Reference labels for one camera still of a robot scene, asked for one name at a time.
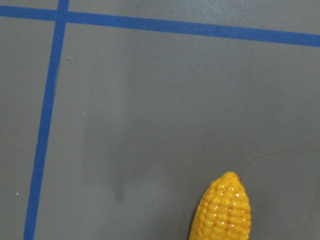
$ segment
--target gray surface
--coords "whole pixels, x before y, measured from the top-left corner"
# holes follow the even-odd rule
[[[22,239],[53,24],[0,17],[0,239]]]
[[[35,239],[187,239],[225,171],[247,188],[251,240],[319,239],[319,48],[79,24],[65,37]]]
[[[70,11],[320,34],[318,0],[71,0]]]
[[[0,5],[36,9],[57,9],[58,0],[0,0]]]

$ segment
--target plastic corn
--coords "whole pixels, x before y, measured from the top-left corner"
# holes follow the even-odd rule
[[[189,240],[248,240],[251,207],[234,172],[213,181],[197,207]]]

